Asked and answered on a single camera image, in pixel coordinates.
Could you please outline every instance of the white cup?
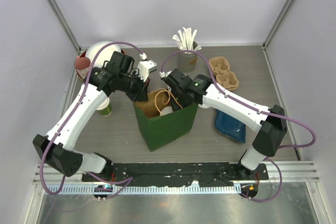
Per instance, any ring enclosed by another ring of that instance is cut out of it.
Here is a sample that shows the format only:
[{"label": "white cup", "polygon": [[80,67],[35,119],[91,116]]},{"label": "white cup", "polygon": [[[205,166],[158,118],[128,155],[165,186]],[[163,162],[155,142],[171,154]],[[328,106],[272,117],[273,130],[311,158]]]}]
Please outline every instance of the white cup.
[{"label": "white cup", "polygon": [[170,114],[170,113],[173,113],[173,108],[171,106],[168,106],[168,107],[165,107],[162,111],[161,111],[162,114],[161,115],[167,115],[167,114]]}]

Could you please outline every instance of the gray table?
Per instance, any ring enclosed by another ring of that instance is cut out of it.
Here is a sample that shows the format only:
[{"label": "gray table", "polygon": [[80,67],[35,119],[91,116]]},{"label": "gray table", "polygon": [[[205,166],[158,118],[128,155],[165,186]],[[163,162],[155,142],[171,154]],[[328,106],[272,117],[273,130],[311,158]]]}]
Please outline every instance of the gray table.
[{"label": "gray table", "polygon": [[[161,67],[163,60],[175,50],[176,48],[145,48],[144,52]],[[133,49],[126,49],[126,53],[135,59],[139,58]],[[208,59],[216,56],[227,58],[231,71],[240,82],[236,94],[267,106],[279,103],[261,46],[204,47],[201,53]],[[189,74],[190,77],[199,73],[208,75],[201,59],[196,64],[196,69]],[[173,58],[168,62],[165,71],[175,67],[176,59]],[[150,78],[150,91],[165,87],[158,71],[151,74]],[[77,82],[77,89],[81,84],[80,81]],[[122,92],[113,93],[110,99],[112,114],[104,117],[95,112],[80,134],[76,149],[100,153],[115,163],[236,162],[256,136],[256,133],[247,129],[246,144],[234,142],[215,130],[214,109],[199,109],[190,133],[150,152],[139,132],[132,102]],[[283,144],[289,143],[291,140],[287,134]],[[274,160],[292,161],[296,160],[296,156],[292,149],[279,150]]]}]

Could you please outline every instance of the green cup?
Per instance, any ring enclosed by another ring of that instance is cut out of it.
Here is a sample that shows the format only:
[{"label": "green cup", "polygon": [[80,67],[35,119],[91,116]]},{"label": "green cup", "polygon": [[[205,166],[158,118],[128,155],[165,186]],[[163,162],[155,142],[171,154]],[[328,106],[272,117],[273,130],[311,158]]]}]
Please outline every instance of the green cup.
[{"label": "green cup", "polygon": [[96,109],[100,114],[108,116],[112,112],[112,106],[110,104],[110,98],[106,98],[105,101]]}]

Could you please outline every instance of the white wall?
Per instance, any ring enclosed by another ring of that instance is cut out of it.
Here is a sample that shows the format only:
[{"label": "white wall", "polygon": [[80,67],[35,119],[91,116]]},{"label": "white wall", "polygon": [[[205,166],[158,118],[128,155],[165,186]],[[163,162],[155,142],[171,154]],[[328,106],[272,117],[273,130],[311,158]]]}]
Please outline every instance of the white wall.
[{"label": "white wall", "polygon": [[[336,0],[296,0],[269,46],[289,114],[311,125],[314,147],[302,150],[314,160],[330,205],[336,191]],[[293,128],[299,143],[309,133]]]},{"label": "white wall", "polygon": [[174,44],[184,27],[199,43],[262,43],[286,0],[56,0],[82,46],[100,40]]},{"label": "white wall", "polygon": [[46,0],[0,7],[0,216],[17,224],[39,160],[33,138],[57,122],[76,53]]}]

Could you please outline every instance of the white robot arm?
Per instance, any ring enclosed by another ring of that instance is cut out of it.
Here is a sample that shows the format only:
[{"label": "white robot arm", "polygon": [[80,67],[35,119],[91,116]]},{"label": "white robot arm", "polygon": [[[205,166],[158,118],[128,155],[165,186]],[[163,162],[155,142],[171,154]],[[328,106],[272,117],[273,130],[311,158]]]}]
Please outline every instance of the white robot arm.
[{"label": "white robot arm", "polygon": [[[84,98],[80,101],[85,84],[82,85],[69,109],[47,135],[37,135],[34,138],[33,145],[42,157],[52,137],[58,134],[46,158],[48,165],[68,177],[76,172],[93,172],[103,178],[110,176],[111,161],[108,158],[100,154],[75,151],[73,148],[94,111],[112,92],[123,91],[132,101],[148,100],[148,76],[156,70],[157,65],[154,61],[143,57],[137,68],[133,68],[133,64],[132,57],[114,52],[106,66],[93,68]],[[75,106],[78,106],[76,111],[68,119],[62,132],[58,133],[60,125],[67,120]]]},{"label": "white robot arm", "polygon": [[275,105],[271,109],[267,106],[250,102],[220,87],[228,96],[257,108],[259,112],[253,111],[228,96],[223,95],[215,85],[213,85],[212,80],[202,74],[197,75],[196,78],[192,80],[189,76],[186,76],[176,68],[167,74],[161,72],[160,76],[171,88],[172,93],[178,98],[179,103],[183,107],[193,102],[213,107],[243,122],[258,133],[252,146],[239,161],[241,165],[239,172],[242,175],[246,173],[246,177],[249,176],[267,156],[272,157],[275,155],[287,132],[286,122],[282,119],[273,118],[259,112],[270,111],[275,114],[284,115],[283,108]]}]

